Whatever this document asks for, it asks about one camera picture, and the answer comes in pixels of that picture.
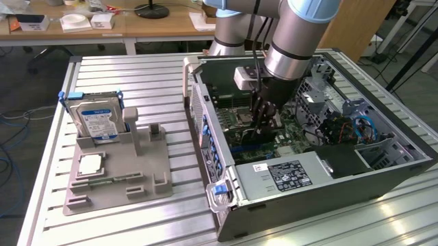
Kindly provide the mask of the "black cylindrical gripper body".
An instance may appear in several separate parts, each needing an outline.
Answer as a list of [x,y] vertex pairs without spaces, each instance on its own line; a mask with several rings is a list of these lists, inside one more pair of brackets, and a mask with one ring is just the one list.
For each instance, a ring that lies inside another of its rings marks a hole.
[[297,80],[282,80],[277,77],[262,78],[254,82],[253,108],[262,107],[272,103],[277,108],[282,108],[290,100],[297,88]]

